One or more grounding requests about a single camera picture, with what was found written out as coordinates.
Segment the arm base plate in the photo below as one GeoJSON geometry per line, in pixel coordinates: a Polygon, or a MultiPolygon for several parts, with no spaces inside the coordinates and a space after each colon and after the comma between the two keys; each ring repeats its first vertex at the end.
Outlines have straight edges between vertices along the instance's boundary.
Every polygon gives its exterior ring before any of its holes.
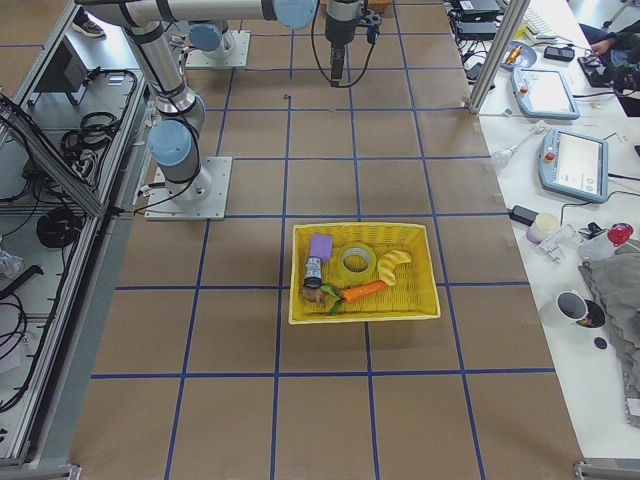
{"type": "Polygon", "coordinates": [[[169,183],[151,191],[143,214],[149,221],[223,220],[225,217],[233,159],[230,156],[203,157],[201,169],[193,184],[175,199],[180,189],[169,183]]]}
{"type": "Polygon", "coordinates": [[[228,56],[209,56],[191,45],[187,52],[186,66],[191,69],[230,69],[244,68],[247,64],[250,44],[250,32],[247,30],[229,30],[236,46],[228,56]]]}

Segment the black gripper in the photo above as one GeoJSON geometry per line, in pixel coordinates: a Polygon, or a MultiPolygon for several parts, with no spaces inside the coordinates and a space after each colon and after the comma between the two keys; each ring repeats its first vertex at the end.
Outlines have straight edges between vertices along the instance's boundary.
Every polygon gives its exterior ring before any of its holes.
{"type": "Polygon", "coordinates": [[[353,41],[356,30],[356,0],[328,0],[325,37],[331,44],[330,82],[342,80],[345,47],[353,41]]]}

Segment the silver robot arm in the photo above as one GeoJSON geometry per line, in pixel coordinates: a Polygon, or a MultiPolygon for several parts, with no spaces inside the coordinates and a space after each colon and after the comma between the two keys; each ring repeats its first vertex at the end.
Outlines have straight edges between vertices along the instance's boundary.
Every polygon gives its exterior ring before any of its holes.
{"type": "Polygon", "coordinates": [[[227,20],[189,22],[188,38],[192,46],[209,56],[228,56],[235,49],[227,20]]]}
{"type": "Polygon", "coordinates": [[[160,116],[148,136],[148,148],[164,176],[167,202],[201,206],[214,193],[214,177],[199,151],[205,119],[202,98],[192,90],[174,59],[164,26],[185,21],[208,28],[201,50],[224,43],[229,20],[274,21],[291,29],[314,23],[316,1],[82,1],[80,7],[125,33],[132,53],[155,96],[160,116]]]}

